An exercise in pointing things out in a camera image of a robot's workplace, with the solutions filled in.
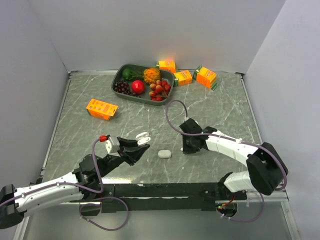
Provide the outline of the white gold-rimmed charging case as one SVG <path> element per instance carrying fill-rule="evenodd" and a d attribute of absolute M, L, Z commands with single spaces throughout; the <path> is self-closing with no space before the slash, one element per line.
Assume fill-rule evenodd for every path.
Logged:
<path fill-rule="evenodd" d="M 150 140 L 150 134 L 148 132 L 142 132 L 136 135 L 135 140 L 137 141 L 138 146 L 147 144 Z"/>

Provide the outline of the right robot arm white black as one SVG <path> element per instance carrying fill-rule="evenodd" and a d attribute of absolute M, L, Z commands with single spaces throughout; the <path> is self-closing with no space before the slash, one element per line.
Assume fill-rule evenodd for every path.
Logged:
<path fill-rule="evenodd" d="M 283 183 L 289 171 L 272 144 L 261 145 L 245 143 L 240 138 L 225 135 L 216 128 L 201 128 L 189 118 L 179 128 L 182 131 L 182 152 L 195 154 L 201 149 L 225 155 L 247 170 L 227 173 L 220 179 L 218 193 L 223 199 L 230 199 L 236 192 L 256 190 L 269 196 L 280 183 Z"/>

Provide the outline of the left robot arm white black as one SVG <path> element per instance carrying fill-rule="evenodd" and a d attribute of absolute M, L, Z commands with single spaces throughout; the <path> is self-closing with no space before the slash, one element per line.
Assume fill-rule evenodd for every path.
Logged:
<path fill-rule="evenodd" d="M 5 185 L 0 190 L 0 227 L 11 228 L 37 211 L 72 201 L 93 201 L 104 192 L 102 178 L 122 163 L 133 166 L 150 147 L 147 133 L 135 139 L 101 135 L 93 142 L 105 143 L 107 154 L 98 157 L 95 149 L 79 167 L 56 179 L 27 187 Z"/>

